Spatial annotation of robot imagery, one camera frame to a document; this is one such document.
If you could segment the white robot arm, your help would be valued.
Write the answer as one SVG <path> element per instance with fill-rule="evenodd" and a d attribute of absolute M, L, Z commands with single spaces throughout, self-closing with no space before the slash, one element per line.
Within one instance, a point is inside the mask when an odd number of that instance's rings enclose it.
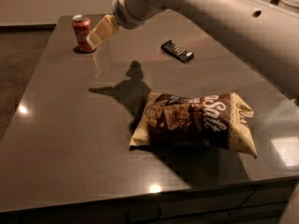
<path fill-rule="evenodd" d="M 96 47 L 120 27 L 135 29 L 167 9 L 192 21 L 286 97 L 299 97 L 299 17 L 260 0 L 114 0 L 113 13 L 87 42 Z"/>

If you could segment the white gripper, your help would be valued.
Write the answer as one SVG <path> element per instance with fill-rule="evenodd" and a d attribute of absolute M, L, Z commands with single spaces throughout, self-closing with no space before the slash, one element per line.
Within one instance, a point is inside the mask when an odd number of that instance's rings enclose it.
<path fill-rule="evenodd" d="M 149 0 L 113 0 L 112 15 L 105 15 L 87 35 L 88 44 L 95 48 L 119 31 L 119 25 L 133 30 L 144 24 L 151 17 L 165 11 L 160 5 Z"/>

